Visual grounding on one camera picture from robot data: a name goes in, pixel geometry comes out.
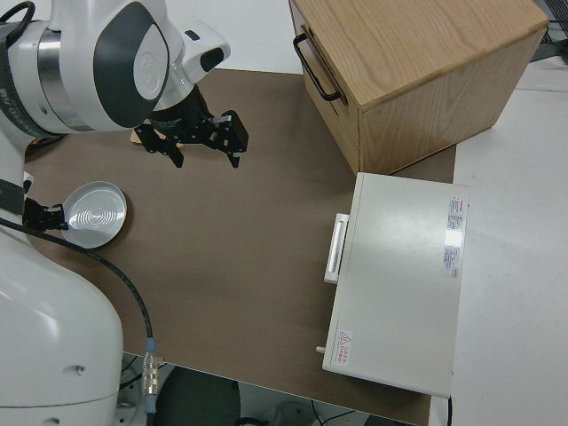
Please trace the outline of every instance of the white table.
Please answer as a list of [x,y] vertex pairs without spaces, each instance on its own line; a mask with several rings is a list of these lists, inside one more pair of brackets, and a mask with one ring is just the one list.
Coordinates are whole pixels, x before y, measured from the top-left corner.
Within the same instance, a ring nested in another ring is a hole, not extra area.
[[[501,119],[458,145],[469,217],[454,425],[568,424],[568,67],[531,64]],[[446,424],[446,402],[430,424]]]

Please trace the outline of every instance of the black metal handle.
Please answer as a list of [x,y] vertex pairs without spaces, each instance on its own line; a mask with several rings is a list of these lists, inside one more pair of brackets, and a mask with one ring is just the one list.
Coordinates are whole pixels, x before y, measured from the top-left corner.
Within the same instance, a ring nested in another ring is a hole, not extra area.
[[331,102],[332,100],[336,100],[336,99],[341,98],[341,92],[340,91],[336,91],[335,93],[326,93],[326,91],[321,86],[320,80],[318,80],[318,77],[316,77],[316,75],[313,73],[313,70],[310,67],[310,64],[308,64],[308,61],[306,60],[305,56],[300,51],[299,44],[301,42],[307,40],[307,39],[308,39],[308,35],[305,34],[305,33],[298,35],[294,39],[294,50],[296,51],[298,58],[300,58],[300,62],[302,62],[302,65],[305,68],[305,72],[308,73],[308,75],[310,76],[310,78],[313,81],[314,86],[316,86],[316,89],[318,90],[319,95],[324,100]]

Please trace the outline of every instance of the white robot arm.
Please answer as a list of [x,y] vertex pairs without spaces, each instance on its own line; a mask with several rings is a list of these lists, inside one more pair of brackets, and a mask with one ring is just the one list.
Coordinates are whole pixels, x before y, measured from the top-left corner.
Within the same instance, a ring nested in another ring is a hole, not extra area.
[[[238,165],[247,132],[234,112],[213,117],[196,85],[230,53],[213,29],[196,21],[179,33],[163,0],[53,0],[50,21],[32,21],[34,9],[0,18],[0,219],[21,224],[35,137],[136,128],[178,167],[177,142]],[[0,424],[110,426],[122,358],[113,306],[2,226],[0,253]]]

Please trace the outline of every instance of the warning label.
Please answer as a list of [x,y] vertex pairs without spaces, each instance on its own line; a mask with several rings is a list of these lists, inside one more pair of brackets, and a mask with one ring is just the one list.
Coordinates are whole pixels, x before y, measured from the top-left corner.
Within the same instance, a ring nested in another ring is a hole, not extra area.
[[337,330],[335,357],[336,364],[346,365],[349,362],[349,352],[353,341],[353,332],[349,330]]

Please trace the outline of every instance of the brown tabletop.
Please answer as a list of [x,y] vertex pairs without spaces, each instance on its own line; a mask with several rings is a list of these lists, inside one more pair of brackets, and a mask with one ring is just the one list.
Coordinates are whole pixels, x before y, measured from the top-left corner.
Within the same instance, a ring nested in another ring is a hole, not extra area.
[[[69,136],[28,158],[30,196],[51,205],[97,180],[124,191],[126,224],[97,251],[138,286],[168,362],[427,424],[429,396],[321,368],[315,347],[325,344],[335,293],[324,269],[355,176],[302,76],[216,70],[200,86],[212,113],[235,109],[248,129],[237,170],[203,146],[186,146],[177,170],[131,144],[129,132]],[[399,175],[451,181],[453,165],[450,149]],[[107,295],[124,350],[142,353],[144,324],[122,283],[89,259],[34,243]]]

